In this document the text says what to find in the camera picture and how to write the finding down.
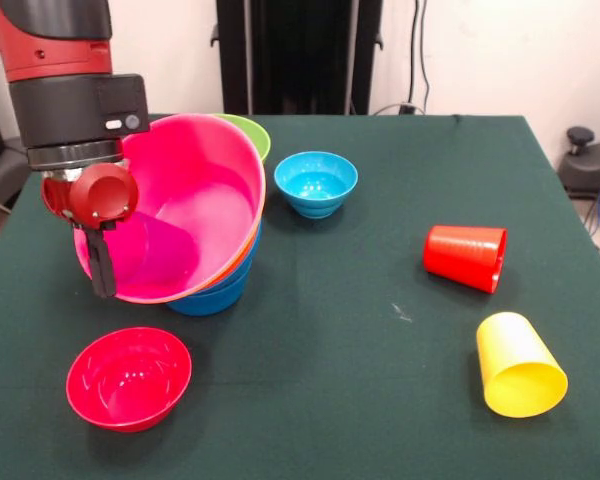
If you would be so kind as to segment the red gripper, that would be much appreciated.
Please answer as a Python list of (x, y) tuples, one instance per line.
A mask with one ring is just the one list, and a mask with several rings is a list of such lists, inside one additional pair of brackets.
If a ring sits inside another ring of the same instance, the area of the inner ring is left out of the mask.
[(42, 199), (54, 215), (85, 229), (94, 293), (116, 295), (116, 280), (101, 229), (125, 221), (135, 211), (139, 189), (129, 170), (118, 163), (43, 173)]

